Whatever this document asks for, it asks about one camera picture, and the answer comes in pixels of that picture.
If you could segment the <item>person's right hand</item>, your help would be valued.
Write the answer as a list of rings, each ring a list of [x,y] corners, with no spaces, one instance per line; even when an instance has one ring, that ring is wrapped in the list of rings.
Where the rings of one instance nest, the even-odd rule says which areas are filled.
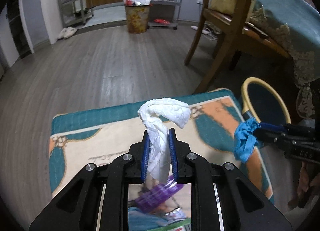
[[[305,208],[319,195],[319,164],[302,162],[297,186],[297,197],[288,202],[288,207]]]

